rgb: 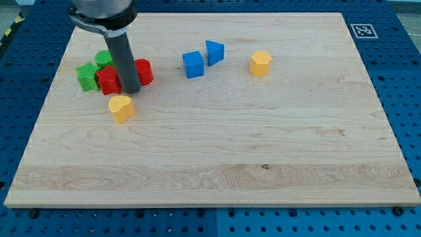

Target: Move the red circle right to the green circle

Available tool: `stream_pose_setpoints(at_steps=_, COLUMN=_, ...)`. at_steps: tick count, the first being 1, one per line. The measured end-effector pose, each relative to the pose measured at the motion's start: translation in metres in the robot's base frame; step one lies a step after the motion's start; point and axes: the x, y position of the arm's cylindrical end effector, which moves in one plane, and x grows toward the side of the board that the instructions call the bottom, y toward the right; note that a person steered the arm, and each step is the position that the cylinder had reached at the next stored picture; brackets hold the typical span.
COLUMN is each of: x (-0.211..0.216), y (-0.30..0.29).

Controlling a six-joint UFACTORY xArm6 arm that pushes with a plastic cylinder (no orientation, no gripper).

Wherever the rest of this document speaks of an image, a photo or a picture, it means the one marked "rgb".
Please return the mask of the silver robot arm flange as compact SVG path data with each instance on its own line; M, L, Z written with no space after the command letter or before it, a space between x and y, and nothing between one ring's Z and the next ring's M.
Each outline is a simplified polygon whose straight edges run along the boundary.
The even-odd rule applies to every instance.
M68 15L82 30L115 38L137 17L136 0L72 0Z

